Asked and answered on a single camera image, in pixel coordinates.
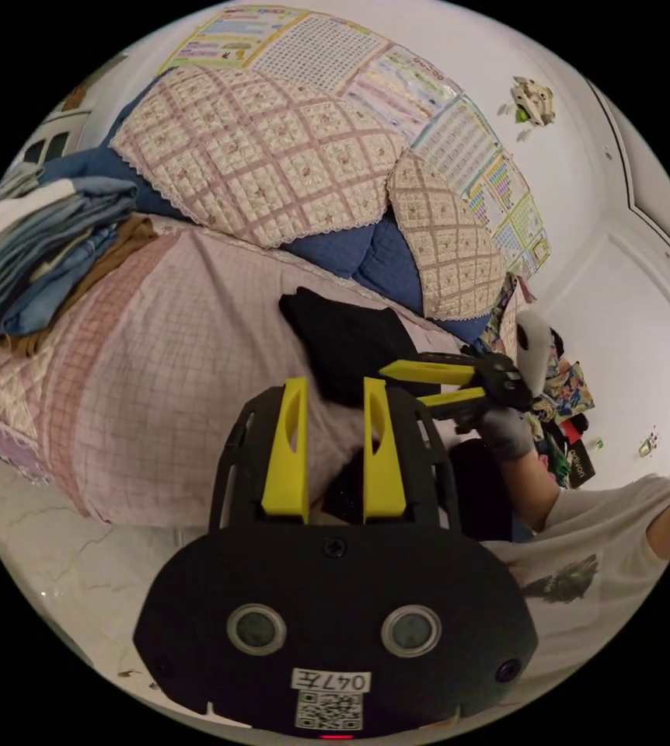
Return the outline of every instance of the white floor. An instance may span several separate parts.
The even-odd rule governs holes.
[[[0,460],[0,557],[21,592],[105,678],[178,713],[152,687],[131,637],[159,569],[201,533],[99,525],[57,488],[32,485]]]

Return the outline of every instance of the qr code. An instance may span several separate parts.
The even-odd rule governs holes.
[[[363,726],[362,694],[299,692],[296,727],[310,730],[361,730]]]

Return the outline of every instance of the brown cloth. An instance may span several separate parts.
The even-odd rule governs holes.
[[[86,293],[113,270],[116,270],[131,254],[158,238],[151,221],[139,213],[131,215],[117,226],[115,243],[94,263],[91,270],[73,288],[50,321],[46,329],[26,336],[7,336],[0,339],[0,347],[22,357],[32,357],[47,339],[63,315],[78,303]]]

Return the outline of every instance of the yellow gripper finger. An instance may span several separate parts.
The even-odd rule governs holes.
[[[373,434],[379,440],[373,448]],[[364,523],[401,518],[407,509],[400,458],[384,381],[364,379]]]
[[[418,401],[424,404],[430,412],[432,407],[470,402],[473,399],[482,399],[485,395],[485,389],[482,386],[473,386],[471,389],[459,389],[457,391],[447,391],[443,394],[420,396],[418,397]]]
[[[306,460],[306,378],[286,381],[281,412],[270,450],[262,507],[266,515],[309,521]]]
[[[472,381],[475,368],[472,365],[397,360],[382,368],[379,373],[395,381],[466,386]]]

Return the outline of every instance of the blue quilt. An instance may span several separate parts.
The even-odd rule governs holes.
[[[76,176],[107,176],[111,179],[132,181],[138,187],[138,212],[188,221],[185,215],[175,209],[146,179],[110,148],[110,141],[122,123],[156,81],[167,72],[169,70],[155,78],[122,109],[107,136],[96,148],[45,163],[44,172],[39,179],[40,184]],[[399,303],[418,315],[423,315],[423,292],[418,270],[391,209],[376,225],[312,235],[297,239],[282,248],[338,277],[353,279],[364,288],[379,293],[382,297]],[[436,323],[460,340],[473,343],[483,333],[489,319],[490,313],[468,321]]]

